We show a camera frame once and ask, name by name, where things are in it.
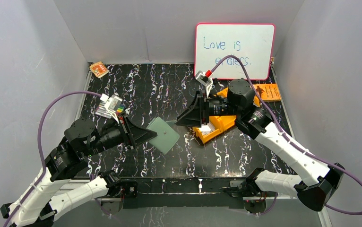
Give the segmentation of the white cards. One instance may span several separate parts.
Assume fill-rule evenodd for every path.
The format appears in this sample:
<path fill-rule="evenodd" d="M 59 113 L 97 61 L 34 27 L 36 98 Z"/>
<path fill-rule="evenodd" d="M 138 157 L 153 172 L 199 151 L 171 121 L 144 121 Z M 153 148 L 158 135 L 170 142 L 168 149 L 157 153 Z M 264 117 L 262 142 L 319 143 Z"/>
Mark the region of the white cards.
<path fill-rule="evenodd" d="M 202 125 L 198 129 L 203 136 L 207 136 L 215 131 L 215 126 L 212 123 L 208 123 L 207 125 Z"/>

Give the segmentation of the orange divided bin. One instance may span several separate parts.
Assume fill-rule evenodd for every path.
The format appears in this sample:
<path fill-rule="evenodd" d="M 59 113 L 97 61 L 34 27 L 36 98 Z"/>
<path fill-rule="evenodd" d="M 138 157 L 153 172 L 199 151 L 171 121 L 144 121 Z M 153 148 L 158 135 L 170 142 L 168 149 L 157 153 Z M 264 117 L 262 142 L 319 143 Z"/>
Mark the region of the orange divided bin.
<path fill-rule="evenodd" d="M 271 122 L 270 116 L 254 104 L 256 90 L 247 85 L 230 85 L 226 96 L 195 93 L 191 105 L 177 117 L 178 126 L 194 127 L 203 143 L 223 131 L 236 126 L 241 132 L 255 139 Z"/>

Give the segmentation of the green card holder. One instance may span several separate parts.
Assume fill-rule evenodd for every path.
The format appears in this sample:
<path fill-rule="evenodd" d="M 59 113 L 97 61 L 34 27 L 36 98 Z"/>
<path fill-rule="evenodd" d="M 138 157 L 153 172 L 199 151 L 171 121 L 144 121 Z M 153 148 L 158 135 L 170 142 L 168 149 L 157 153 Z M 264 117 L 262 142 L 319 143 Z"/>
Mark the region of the green card holder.
<path fill-rule="evenodd" d="M 148 143 L 164 155 L 167 154 L 180 138 L 174 129 L 175 125 L 176 121 L 164 121 L 160 117 L 154 118 L 147 129 L 156 132 L 157 136 L 149 140 Z"/>

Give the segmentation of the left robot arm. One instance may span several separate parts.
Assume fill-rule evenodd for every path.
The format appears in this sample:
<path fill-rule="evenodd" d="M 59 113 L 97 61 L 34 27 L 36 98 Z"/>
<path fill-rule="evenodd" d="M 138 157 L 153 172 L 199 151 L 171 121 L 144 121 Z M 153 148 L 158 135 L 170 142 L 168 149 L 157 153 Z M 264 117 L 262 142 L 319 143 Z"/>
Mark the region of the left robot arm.
<path fill-rule="evenodd" d="M 13 203 L 1 206 L 7 227 L 50 227 L 70 210 L 99 197 L 125 196 L 128 184 L 113 171 L 100 173 L 90 182 L 58 195 L 58 190 L 88 165 L 86 158 L 120 144 L 136 148 L 157 133 L 133 124 L 127 115 L 110 120 L 100 131 L 90 119 L 80 118 L 64 131 L 64 137 L 43 161 L 28 189 Z"/>

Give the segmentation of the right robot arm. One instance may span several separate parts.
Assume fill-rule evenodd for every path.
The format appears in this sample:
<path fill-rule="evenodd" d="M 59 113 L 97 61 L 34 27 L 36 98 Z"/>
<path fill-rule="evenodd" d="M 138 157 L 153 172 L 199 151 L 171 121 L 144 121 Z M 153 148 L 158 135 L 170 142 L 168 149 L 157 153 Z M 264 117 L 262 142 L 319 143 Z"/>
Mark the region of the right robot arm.
<path fill-rule="evenodd" d="M 341 166 L 324 164 L 303 153 L 302 147 L 294 145 L 289 135 L 277 128 L 270 112 L 254 104 L 254 97 L 255 91 L 243 79 L 230 82 L 225 98 L 197 91 L 191 105 L 177 117 L 176 125 L 201 127 L 211 116 L 234 116 L 237 129 L 273 151 L 295 174 L 257 168 L 244 182 L 224 191 L 234 197 L 276 192 L 299 199 L 311 210 L 321 211 L 342 180 Z"/>

